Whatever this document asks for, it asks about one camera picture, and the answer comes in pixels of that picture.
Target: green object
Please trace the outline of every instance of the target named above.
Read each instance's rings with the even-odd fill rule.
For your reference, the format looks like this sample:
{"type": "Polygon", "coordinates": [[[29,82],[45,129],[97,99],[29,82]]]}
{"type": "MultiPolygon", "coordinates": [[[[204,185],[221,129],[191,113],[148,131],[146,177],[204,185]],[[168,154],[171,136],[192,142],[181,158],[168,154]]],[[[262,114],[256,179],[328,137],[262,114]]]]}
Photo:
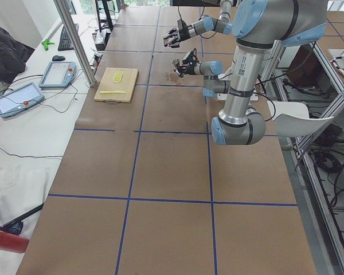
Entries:
{"type": "Polygon", "coordinates": [[[43,45],[43,47],[45,48],[45,50],[48,50],[48,45],[53,45],[54,42],[51,42],[50,39],[45,39],[41,42],[41,44],[43,45]]]}

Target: keyboard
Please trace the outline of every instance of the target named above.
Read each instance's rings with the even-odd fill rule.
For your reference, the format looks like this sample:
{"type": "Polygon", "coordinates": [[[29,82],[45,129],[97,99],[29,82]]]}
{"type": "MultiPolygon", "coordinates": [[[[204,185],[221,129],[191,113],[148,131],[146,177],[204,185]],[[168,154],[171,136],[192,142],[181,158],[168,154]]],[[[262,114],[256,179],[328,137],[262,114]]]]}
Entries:
{"type": "MultiPolygon", "coordinates": [[[[79,24],[74,24],[76,31],[79,29],[79,24]]],[[[74,46],[71,43],[69,34],[65,28],[65,26],[62,27],[61,34],[60,34],[60,41],[58,42],[58,51],[62,50],[73,50],[74,46]]]]}

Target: computer mouse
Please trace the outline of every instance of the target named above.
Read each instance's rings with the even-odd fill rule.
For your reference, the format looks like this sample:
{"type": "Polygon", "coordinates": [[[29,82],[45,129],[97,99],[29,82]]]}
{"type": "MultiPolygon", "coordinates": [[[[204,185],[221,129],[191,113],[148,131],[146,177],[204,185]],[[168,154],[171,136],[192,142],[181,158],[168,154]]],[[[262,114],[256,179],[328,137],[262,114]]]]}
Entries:
{"type": "Polygon", "coordinates": [[[65,60],[65,56],[53,56],[52,57],[52,61],[62,61],[62,60],[65,60]]]}

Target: blue device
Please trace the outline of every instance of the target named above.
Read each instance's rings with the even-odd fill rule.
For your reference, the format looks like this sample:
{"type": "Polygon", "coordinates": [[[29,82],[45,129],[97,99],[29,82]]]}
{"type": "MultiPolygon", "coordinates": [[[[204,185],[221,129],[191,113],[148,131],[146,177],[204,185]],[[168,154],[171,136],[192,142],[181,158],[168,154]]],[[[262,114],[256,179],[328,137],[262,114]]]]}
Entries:
{"type": "Polygon", "coordinates": [[[45,96],[33,82],[0,96],[0,116],[3,118],[16,114],[37,105],[45,96]]]}
{"type": "Polygon", "coordinates": [[[50,62],[38,86],[41,89],[64,89],[73,80],[75,71],[73,61],[50,62]]]}

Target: wooden board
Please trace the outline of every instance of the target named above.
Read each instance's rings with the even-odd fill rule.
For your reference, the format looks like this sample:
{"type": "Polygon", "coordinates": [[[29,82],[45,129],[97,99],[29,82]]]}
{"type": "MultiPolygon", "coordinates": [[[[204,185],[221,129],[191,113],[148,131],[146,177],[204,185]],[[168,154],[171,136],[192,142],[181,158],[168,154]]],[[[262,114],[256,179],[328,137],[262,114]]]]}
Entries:
{"type": "Polygon", "coordinates": [[[102,80],[98,86],[95,101],[116,101],[129,103],[134,92],[136,79],[138,78],[138,69],[130,68],[107,68],[103,74],[102,80]],[[123,72],[122,80],[119,83],[114,82],[114,74],[117,71],[123,72]],[[102,95],[101,91],[125,91],[126,93],[109,93],[102,95]]]}

